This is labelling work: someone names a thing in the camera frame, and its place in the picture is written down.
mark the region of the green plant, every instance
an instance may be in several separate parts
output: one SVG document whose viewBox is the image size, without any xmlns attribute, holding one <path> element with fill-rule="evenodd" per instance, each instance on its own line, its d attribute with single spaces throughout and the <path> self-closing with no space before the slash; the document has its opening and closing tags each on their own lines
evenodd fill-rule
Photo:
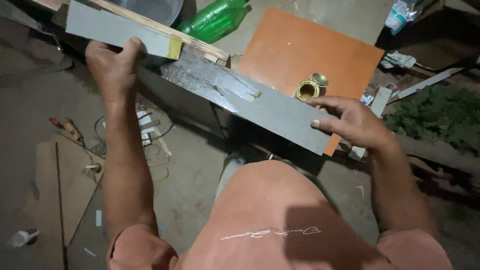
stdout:
<svg viewBox="0 0 480 270">
<path fill-rule="evenodd" d="M 392 131 L 425 141 L 443 140 L 455 148 L 480 149 L 480 99 L 455 86 L 428 86 L 386 115 Z"/>
</svg>

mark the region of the yellow tape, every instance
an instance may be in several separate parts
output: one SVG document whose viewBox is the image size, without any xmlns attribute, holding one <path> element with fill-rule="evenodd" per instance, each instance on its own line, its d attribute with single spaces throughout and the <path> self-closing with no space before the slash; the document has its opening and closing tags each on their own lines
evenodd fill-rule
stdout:
<svg viewBox="0 0 480 270">
<path fill-rule="evenodd" d="M 180 57 L 181 44 L 182 44 L 181 37 L 176 35 L 171 35 L 170 42 L 168 43 L 167 58 L 178 60 Z"/>
</svg>

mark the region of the can lid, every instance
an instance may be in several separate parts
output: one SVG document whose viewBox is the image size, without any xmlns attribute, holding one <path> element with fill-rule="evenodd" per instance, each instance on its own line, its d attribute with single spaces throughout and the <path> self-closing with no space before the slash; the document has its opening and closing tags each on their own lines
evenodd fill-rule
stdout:
<svg viewBox="0 0 480 270">
<path fill-rule="evenodd" d="M 326 87 L 330 83 L 327 77 L 321 73 L 313 73 L 310 75 L 310 79 L 316 82 L 320 87 Z"/>
</svg>

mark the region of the man's right hand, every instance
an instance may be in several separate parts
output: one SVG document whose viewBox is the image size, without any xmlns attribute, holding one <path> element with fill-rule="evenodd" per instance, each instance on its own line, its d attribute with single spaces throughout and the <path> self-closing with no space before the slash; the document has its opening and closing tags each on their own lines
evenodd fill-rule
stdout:
<svg viewBox="0 0 480 270">
<path fill-rule="evenodd" d="M 339 118 L 315 119 L 311 123 L 312 128 L 336 133 L 354 146 L 380 150 L 394 140 L 393 133 L 357 99 L 326 96 L 311 98 L 305 103 L 320 105 L 320 108 Z"/>
</svg>

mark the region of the plastic bag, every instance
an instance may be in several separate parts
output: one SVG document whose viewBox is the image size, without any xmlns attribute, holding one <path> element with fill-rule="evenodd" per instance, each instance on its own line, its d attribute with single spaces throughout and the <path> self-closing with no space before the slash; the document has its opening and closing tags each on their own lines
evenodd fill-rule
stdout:
<svg viewBox="0 0 480 270">
<path fill-rule="evenodd" d="M 402 28 L 415 18 L 417 18 L 420 11 L 413 11 L 415 3 L 419 2 L 418 0 L 396 0 L 392 6 L 392 10 L 388 14 L 387 20 L 385 21 L 385 26 L 389 27 L 392 31 L 392 34 L 395 35 Z"/>
</svg>

